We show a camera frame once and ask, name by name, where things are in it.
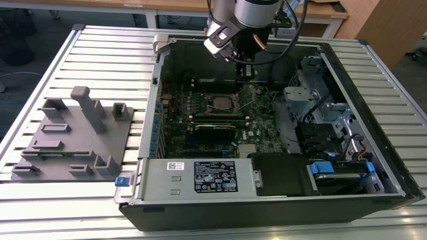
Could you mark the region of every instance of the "blue tab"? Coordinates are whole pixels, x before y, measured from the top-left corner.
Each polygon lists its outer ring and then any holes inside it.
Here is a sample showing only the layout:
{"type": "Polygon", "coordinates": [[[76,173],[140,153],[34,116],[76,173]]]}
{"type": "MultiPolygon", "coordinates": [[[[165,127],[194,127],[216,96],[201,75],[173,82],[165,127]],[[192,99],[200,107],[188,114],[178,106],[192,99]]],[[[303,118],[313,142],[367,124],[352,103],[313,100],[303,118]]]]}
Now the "blue tab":
{"type": "Polygon", "coordinates": [[[365,166],[367,166],[367,170],[368,170],[369,173],[371,173],[371,172],[375,172],[373,163],[371,163],[371,162],[368,161],[367,164],[365,164],[365,166]]]}
{"type": "Polygon", "coordinates": [[[313,162],[317,166],[320,174],[332,174],[335,173],[332,163],[329,161],[316,161],[313,162]]]}
{"type": "Polygon", "coordinates": [[[309,164],[309,169],[311,169],[311,173],[312,174],[317,174],[319,173],[319,169],[317,169],[317,166],[315,164],[309,164]]]}
{"type": "Polygon", "coordinates": [[[309,165],[312,174],[332,174],[335,173],[332,163],[329,161],[315,161],[309,165]]]}
{"type": "Polygon", "coordinates": [[[113,184],[116,187],[128,187],[130,185],[130,178],[125,176],[117,176],[113,184]]]}

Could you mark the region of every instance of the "chip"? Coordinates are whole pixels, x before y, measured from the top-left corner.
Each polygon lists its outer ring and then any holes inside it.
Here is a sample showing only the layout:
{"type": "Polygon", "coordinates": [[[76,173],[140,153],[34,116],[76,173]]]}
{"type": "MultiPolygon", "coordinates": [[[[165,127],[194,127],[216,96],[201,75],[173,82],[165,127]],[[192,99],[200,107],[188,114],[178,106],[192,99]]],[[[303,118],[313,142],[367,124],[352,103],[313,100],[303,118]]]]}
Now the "chip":
{"type": "Polygon", "coordinates": [[[216,97],[213,98],[213,107],[217,109],[231,109],[232,100],[228,97],[216,97]]]}

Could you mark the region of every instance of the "power supply label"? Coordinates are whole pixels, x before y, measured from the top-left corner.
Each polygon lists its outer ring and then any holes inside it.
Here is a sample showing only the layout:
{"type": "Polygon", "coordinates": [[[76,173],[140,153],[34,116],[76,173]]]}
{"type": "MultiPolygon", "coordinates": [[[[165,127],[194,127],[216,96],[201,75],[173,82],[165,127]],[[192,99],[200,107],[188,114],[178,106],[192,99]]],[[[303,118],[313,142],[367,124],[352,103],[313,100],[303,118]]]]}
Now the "power supply label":
{"type": "Polygon", "coordinates": [[[239,192],[233,161],[194,161],[193,190],[198,194],[239,192]]]}

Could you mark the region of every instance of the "white sticker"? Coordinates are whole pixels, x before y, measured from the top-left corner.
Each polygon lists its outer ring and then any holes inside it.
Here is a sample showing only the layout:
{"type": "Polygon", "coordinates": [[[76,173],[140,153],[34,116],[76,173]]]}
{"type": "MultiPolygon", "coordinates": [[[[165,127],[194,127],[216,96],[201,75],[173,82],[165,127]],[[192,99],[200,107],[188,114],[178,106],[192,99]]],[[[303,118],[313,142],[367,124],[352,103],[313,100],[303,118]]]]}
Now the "white sticker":
{"type": "Polygon", "coordinates": [[[122,4],[125,7],[141,8],[141,4],[122,4]]]}
{"type": "Polygon", "coordinates": [[[166,170],[184,170],[184,163],[182,162],[168,162],[166,163],[166,170]]]}
{"type": "Polygon", "coordinates": [[[340,15],[331,15],[331,18],[333,18],[333,19],[345,19],[345,16],[340,16],[340,15]]]}

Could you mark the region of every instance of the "motherboard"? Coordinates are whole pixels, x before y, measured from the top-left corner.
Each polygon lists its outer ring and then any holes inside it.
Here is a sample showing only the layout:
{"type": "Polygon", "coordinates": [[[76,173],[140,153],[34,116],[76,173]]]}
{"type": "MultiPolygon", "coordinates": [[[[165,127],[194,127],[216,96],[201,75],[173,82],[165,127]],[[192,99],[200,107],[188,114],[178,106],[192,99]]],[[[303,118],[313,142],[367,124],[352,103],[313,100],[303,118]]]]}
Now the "motherboard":
{"type": "Polygon", "coordinates": [[[193,79],[189,85],[165,84],[165,158],[247,158],[255,152],[281,152],[275,92],[256,84],[235,93],[217,92],[193,79]]]}

